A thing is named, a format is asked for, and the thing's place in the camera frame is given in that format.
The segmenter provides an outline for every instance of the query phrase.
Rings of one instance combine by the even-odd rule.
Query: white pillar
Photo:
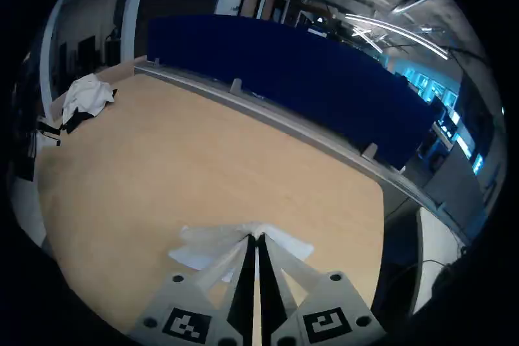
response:
[[[285,5],[285,9],[283,9],[283,16],[281,16],[280,24],[285,23],[285,18],[287,17],[288,7],[290,6],[290,0],[287,0]]]
[[[121,28],[121,62],[135,59],[135,27],[141,0],[126,0]]]
[[[40,49],[40,93],[42,94],[43,112],[49,123],[54,121],[51,113],[51,103],[53,102],[51,92],[51,43],[62,5],[63,0],[58,0],[54,5],[47,19],[45,31],[43,32],[42,48]]]
[[[261,13],[263,12],[263,7],[265,6],[265,0],[260,0],[258,13],[256,14],[256,19],[261,19]]]

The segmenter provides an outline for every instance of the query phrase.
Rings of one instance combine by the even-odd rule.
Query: blue divider panel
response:
[[[149,23],[148,60],[186,69],[262,95],[353,144],[378,145],[397,169],[416,151],[432,109],[368,55],[271,21],[177,16]]]

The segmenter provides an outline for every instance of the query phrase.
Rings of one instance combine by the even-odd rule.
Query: white cloth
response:
[[[70,120],[76,108],[79,112],[88,112],[97,116],[107,101],[113,103],[112,94],[110,84],[101,82],[95,74],[86,75],[72,82],[63,103],[63,124]]]
[[[185,245],[169,252],[169,256],[181,264],[192,269],[201,270],[212,264],[218,257],[230,249],[248,234],[256,239],[266,233],[279,246],[292,255],[304,261],[313,252],[313,246],[300,241],[277,227],[259,222],[240,225],[224,225],[218,227],[184,226],[180,231],[180,238]],[[256,255],[256,276],[258,276],[258,256]],[[232,272],[227,274],[223,281],[229,282]]]

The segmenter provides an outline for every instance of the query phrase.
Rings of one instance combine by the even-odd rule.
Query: ceiling light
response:
[[[377,50],[380,54],[382,54],[382,49],[378,47],[370,38],[364,35],[364,32],[361,29],[358,29],[357,27],[354,28],[354,31],[358,33],[358,35],[364,39],[366,42],[368,42],[371,47],[373,47],[375,50]]]
[[[435,45],[433,42],[430,42],[429,40],[426,40],[426,39],[422,38],[421,36],[413,34],[411,31],[403,29],[399,26],[389,24],[389,23],[386,23],[384,21],[380,21],[377,19],[365,18],[364,16],[348,14],[347,16],[345,16],[345,18],[349,19],[349,20],[361,21],[366,24],[376,25],[377,27],[393,31],[399,35],[402,35],[402,36],[405,36],[406,38],[411,39],[412,41],[414,41],[418,44],[421,44],[422,46],[428,48],[429,50],[431,50],[434,53],[441,56],[443,59],[449,59],[449,57],[447,56],[447,51],[440,48],[438,45]]]
[[[371,30],[361,30],[359,29],[359,32],[355,31],[352,36],[359,36],[360,34],[367,34],[371,32]]]
[[[391,13],[394,13],[394,14],[401,13],[401,12],[403,12],[405,10],[408,10],[410,8],[413,8],[414,6],[416,6],[418,4],[421,4],[421,3],[425,2],[425,1],[427,1],[427,0],[418,0],[418,1],[415,1],[414,3],[411,3],[411,4],[406,5],[406,6],[398,6]]]
[[[424,42],[424,43],[426,43],[426,44],[428,44],[428,45],[434,47],[436,50],[438,50],[438,51],[444,53],[445,55],[447,55],[447,50],[442,49],[441,47],[439,47],[438,45],[434,44],[433,42],[431,42],[431,41],[425,39],[423,36],[417,35],[417,34],[411,32],[411,31],[406,30],[406,29],[404,29],[404,28],[402,28],[402,27],[399,27],[399,26],[397,26],[397,25],[389,24],[389,23],[386,23],[385,21],[378,20],[378,19],[367,18],[366,16],[358,16],[358,15],[353,15],[353,14],[346,14],[346,15],[347,15],[347,16],[352,16],[352,17],[357,18],[357,19],[374,21],[374,22],[376,22],[376,23],[382,24],[382,25],[383,25],[383,28],[385,28],[385,27],[392,27],[392,28],[397,29],[397,30],[399,30],[399,31],[405,32],[405,33],[407,33],[407,34],[409,34],[409,35],[411,35],[411,36],[414,36],[416,39],[421,40],[422,42]]]

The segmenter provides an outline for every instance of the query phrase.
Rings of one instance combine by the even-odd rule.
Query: desk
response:
[[[379,185],[297,139],[145,75],[38,158],[42,214],[73,290],[126,332],[172,271],[184,225],[263,221],[314,245],[370,306],[380,271]]]

